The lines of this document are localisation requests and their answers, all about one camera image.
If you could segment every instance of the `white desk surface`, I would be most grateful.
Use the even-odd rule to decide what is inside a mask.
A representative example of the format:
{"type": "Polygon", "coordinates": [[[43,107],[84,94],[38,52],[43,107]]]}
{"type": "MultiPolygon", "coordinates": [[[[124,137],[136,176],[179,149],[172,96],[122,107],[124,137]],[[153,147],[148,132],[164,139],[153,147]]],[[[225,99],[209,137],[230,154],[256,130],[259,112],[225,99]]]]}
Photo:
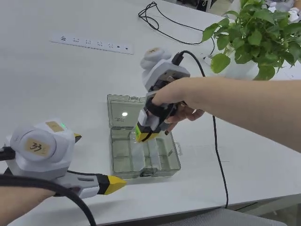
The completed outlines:
{"type": "MultiPolygon", "coordinates": [[[[219,21],[214,16],[164,1],[163,13],[199,28],[219,21]]],[[[210,52],[210,41],[185,46],[166,38],[138,19],[148,0],[3,1],[0,8],[0,142],[20,124],[59,117],[83,139],[76,144],[71,170],[110,173],[107,94],[143,96],[145,51],[165,47],[210,52]],[[89,38],[132,43],[134,55],[49,42],[65,32],[89,38]]],[[[186,41],[201,34],[172,24],[153,11],[162,30],[186,41]]],[[[188,56],[185,66],[199,76],[188,56]]],[[[301,193],[301,155],[254,133],[217,120],[219,152],[230,204],[301,193]]],[[[221,172],[214,153],[212,118],[178,125],[182,169],[171,178],[145,178],[108,195],[85,199],[98,224],[151,218],[225,204],[221,172]]],[[[50,198],[13,226],[85,226],[81,210],[66,198],[50,198]]]]}

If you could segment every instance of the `black wire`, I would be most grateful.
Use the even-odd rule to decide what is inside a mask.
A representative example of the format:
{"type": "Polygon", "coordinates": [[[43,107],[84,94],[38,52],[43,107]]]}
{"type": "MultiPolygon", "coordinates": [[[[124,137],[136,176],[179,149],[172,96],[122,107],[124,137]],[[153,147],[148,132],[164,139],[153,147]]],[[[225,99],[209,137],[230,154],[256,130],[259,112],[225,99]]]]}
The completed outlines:
{"type": "MultiPolygon", "coordinates": [[[[154,1],[153,1],[152,3],[150,3],[150,4],[148,4],[148,5],[146,6],[145,9],[141,10],[141,11],[138,13],[138,17],[141,18],[142,20],[144,20],[144,21],[145,21],[152,29],[158,31],[159,33],[161,33],[161,34],[163,34],[163,35],[165,35],[165,36],[167,36],[167,37],[169,37],[169,38],[171,38],[171,39],[173,39],[173,40],[175,40],[175,41],[178,41],[178,42],[183,43],[183,44],[186,44],[186,45],[198,45],[198,44],[201,44],[201,43],[202,43],[202,42],[197,42],[197,43],[184,42],[184,41],[181,41],[181,40],[179,40],[179,39],[176,39],[176,38],[174,38],[174,37],[172,37],[172,36],[170,36],[170,35],[168,35],[168,34],[162,32],[162,31],[160,31],[160,30],[159,30],[159,27],[160,27],[160,26],[159,26],[159,23],[158,23],[154,18],[152,18],[152,17],[146,15],[147,10],[149,10],[149,9],[152,8],[152,7],[156,7],[157,10],[158,10],[158,12],[159,12],[164,18],[166,18],[167,20],[169,20],[169,21],[171,21],[171,22],[173,22],[173,23],[176,23],[176,24],[181,25],[181,26],[184,26],[184,27],[189,27],[189,28],[191,28],[191,29],[194,29],[194,30],[197,30],[197,31],[200,31],[200,32],[204,32],[204,31],[201,30],[201,29],[198,29],[198,28],[195,28],[195,27],[191,27],[191,26],[188,26],[188,25],[185,25],[185,24],[181,24],[181,23],[179,23],[179,22],[176,22],[175,20],[172,20],[172,19],[168,18],[167,16],[165,16],[165,15],[160,11],[160,9],[158,8],[157,3],[154,2],[154,1]],[[152,24],[149,22],[149,19],[152,20],[152,21],[154,21],[154,22],[156,23],[157,26],[155,27],[154,25],[152,25],[152,24]]],[[[214,51],[214,49],[215,49],[215,43],[214,43],[214,40],[213,40],[212,37],[211,37],[211,40],[212,40],[212,43],[213,43],[213,49],[212,49],[210,55],[213,53],[213,51],[214,51]]]]}
{"type": "MultiPolygon", "coordinates": [[[[193,57],[193,59],[194,59],[194,60],[197,62],[197,64],[198,64],[198,67],[199,67],[199,69],[200,69],[200,71],[201,71],[201,73],[202,73],[202,76],[203,76],[203,77],[206,77],[206,76],[205,76],[205,73],[204,73],[204,70],[203,70],[203,68],[202,68],[202,65],[201,65],[201,63],[199,62],[199,60],[196,58],[196,56],[195,56],[193,53],[191,53],[191,52],[189,52],[189,51],[187,51],[187,50],[184,50],[184,51],[180,52],[179,55],[182,55],[182,54],[184,54],[184,53],[187,53],[187,54],[189,54],[190,56],[193,57]]],[[[222,162],[221,162],[220,155],[219,155],[219,153],[218,153],[218,148],[217,148],[217,132],[216,132],[216,121],[215,121],[215,116],[214,116],[214,115],[212,115],[212,119],[213,119],[213,129],[214,129],[214,146],[215,146],[215,153],[216,153],[216,156],[217,156],[218,163],[219,163],[219,165],[220,165],[220,169],[221,169],[221,173],[222,173],[222,179],[223,179],[223,182],[224,182],[224,187],[225,187],[225,192],[226,192],[226,205],[225,205],[225,209],[226,209],[226,208],[228,207],[228,204],[229,204],[229,194],[228,194],[228,189],[227,189],[227,184],[226,184],[226,178],[225,178],[224,170],[223,170],[223,168],[222,168],[222,162]]]]}
{"type": "Polygon", "coordinates": [[[75,204],[80,207],[80,209],[86,215],[91,226],[96,226],[95,219],[89,209],[89,207],[79,198],[74,192],[65,188],[61,185],[55,184],[51,181],[37,179],[37,178],[28,178],[20,176],[11,176],[11,175],[1,175],[0,176],[0,186],[10,186],[10,187],[36,187],[47,189],[56,193],[59,193],[62,196],[66,196],[71,199],[75,204]]]}
{"type": "Polygon", "coordinates": [[[244,206],[244,207],[238,208],[237,210],[234,210],[234,211],[242,210],[242,209],[247,208],[247,207],[249,207],[249,206],[253,206],[253,205],[257,204],[257,203],[258,203],[258,202],[254,202],[254,203],[252,203],[252,204],[249,204],[249,205],[246,205],[246,206],[244,206]]]}

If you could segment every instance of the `transparent storage box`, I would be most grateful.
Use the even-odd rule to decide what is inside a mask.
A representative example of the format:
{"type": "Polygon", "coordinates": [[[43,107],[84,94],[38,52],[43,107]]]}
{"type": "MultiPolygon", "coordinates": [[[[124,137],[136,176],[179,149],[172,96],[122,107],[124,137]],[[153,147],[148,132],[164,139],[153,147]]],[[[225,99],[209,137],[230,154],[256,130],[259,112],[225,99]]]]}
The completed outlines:
{"type": "Polygon", "coordinates": [[[181,169],[172,133],[138,143],[135,126],[144,97],[108,95],[113,175],[123,179],[172,176],[181,169]]]}

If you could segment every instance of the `white power strip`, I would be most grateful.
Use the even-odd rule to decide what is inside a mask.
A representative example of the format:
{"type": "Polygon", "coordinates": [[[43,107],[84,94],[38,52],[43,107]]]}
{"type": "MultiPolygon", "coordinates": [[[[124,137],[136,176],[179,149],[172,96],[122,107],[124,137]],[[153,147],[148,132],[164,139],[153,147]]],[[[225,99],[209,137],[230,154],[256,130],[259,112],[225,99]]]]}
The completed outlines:
{"type": "Polygon", "coordinates": [[[86,48],[95,48],[118,53],[134,54],[131,44],[112,43],[102,40],[82,39],[74,35],[56,34],[50,39],[51,42],[81,46],[86,48]]]}

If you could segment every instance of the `finger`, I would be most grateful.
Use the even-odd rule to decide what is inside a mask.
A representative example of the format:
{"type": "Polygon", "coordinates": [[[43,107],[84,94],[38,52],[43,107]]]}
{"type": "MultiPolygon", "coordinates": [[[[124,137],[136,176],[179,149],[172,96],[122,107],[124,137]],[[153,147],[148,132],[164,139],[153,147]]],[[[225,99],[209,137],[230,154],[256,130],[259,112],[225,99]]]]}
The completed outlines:
{"type": "Polygon", "coordinates": [[[177,112],[175,113],[175,115],[170,116],[167,119],[167,123],[176,123],[182,121],[183,119],[186,119],[184,109],[185,109],[184,105],[178,105],[177,112]]]}
{"type": "Polygon", "coordinates": [[[189,119],[189,118],[192,116],[192,114],[193,114],[193,112],[194,112],[194,109],[192,109],[192,108],[186,106],[185,109],[184,109],[184,112],[185,112],[186,118],[189,119]]]}
{"type": "Polygon", "coordinates": [[[168,129],[166,130],[167,131],[167,134],[170,133],[170,131],[173,130],[173,128],[177,125],[178,123],[172,123],[170,124],[170,126],[168,127],[168,129]]]}
{"type": "Polygon", "coordinates": [[[203,114],[204,114],[204,111],[198,109],[188,119],[190,121],[195,121],[196,119],[200,118],[203,114]]]}

